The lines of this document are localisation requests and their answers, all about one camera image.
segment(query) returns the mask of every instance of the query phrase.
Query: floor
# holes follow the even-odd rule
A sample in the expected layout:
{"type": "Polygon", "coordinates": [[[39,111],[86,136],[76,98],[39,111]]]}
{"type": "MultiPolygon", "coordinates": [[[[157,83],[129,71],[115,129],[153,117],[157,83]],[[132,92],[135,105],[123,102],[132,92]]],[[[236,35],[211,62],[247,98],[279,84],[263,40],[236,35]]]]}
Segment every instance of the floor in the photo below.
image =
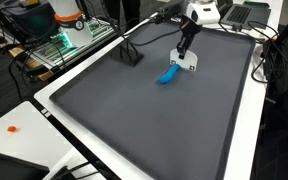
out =
{"type": "MultiPolygon", "coordinates": [[[[91,1],[95,7],[97,15],[103,14],[99,0],[91,1]]],[[[141,17],[148,17],[154,12],[161,2],[155,0],[142,0],[141,17]]],[[[284,0],[283,11],[280,24],[286,25],[288,22],[288,0],[284,0]]],[[[11,59],[8,56],[0,54],[0,117],[20,104],[15,86],[7,71],[11,59]]],[[[33,100],[33,94],[45,86],[47,83],[38,83],[27,88],[21,78],[21,74],[14,67],[13,72],[20,83],[23,96],[26,100],[33,100]]],[[[254,166],[252,171],[252,180],[288,180],[288,143],[282,141],[278,144],[271,145],[270,139],[260,139],[256,148],[254,166]]]]}

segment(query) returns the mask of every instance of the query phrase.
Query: desk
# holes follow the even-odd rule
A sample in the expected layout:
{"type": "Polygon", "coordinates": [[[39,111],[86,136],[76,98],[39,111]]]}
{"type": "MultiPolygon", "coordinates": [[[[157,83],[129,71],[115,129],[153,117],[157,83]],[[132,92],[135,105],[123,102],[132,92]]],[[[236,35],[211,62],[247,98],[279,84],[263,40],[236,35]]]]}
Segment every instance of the desk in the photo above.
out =
{"type": "MultiPolygon", "coordinates": [[[[283,0],[259,1],[270,4],[272,12],[268,25],[277,29],[283,0]]],[[[217,24],[207,27],[219,28],[217,24]]],[[[124,157],[111,149],[93,133],[77,123],[49,100],[52,93],[122,41],[122,38],[116,39],[114,42],[101,49],[93,56],[89,57],[83,63],[70,70],[61,78],[36,93],[34,97],[120,178],[130,180],[147,180],[151,179],[147,174],[139,170],[124,157]]],[[[250,177],[266,89],[263,84],[256,83],[251,79],[251,71],[253,67],[258,64],[258,62],[259,55],[254,53],[252,65],[248,69],[248,76],[244,85],[242,100],[235,124],[234,135],[225,172],[226,180],[246,180],[250,177]]]]}
{"type": "MultiPolygon", "coordinates": [[[[48,167],[50,173],[45,180],[64,165],[70,169],[87,161],[29,102],[0,118],[0,153],[48,167]],[[6,131],[11,125],[18,128],[14,133],[6,131]]],[[[87,165],[73,175],[80,177],[96,171],[92,165],[87,165]]],[[[88,179],[105,178],[95,174],[88,179]]]]}

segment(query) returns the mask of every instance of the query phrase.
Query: computer monitor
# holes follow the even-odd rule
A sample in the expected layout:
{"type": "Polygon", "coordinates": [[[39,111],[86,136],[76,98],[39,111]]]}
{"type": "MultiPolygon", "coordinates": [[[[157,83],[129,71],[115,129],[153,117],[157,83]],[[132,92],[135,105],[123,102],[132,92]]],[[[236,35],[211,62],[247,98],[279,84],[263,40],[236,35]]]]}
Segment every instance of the computer monitor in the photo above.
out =
{"type": "Polygon", "coordinates": [[[45,166],[0,154],[0,180],[41,180],[48,173],[45,166]]]}

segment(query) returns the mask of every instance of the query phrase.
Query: laptop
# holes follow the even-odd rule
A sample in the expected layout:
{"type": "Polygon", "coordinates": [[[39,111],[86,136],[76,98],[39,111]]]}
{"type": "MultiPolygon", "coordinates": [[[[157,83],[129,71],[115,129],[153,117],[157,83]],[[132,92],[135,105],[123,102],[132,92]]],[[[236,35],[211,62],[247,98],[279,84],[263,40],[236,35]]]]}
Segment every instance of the laptop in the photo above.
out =
{"type": "MultiPolygon", "coordinates": [[[[227,13],[222,15],[221,23],[238,26],[243,29],[251,30],[252,28],[248,25],[249,21],[256,21],[267,25],[268,18],[270,17],[271,9],[265,7],[257,7],[250,5],[232,4],[228,9],[227,13]]],[[[261,29],[266,29],[266,26],[258,23],[252,23],[252,26],[261,29]]]]}

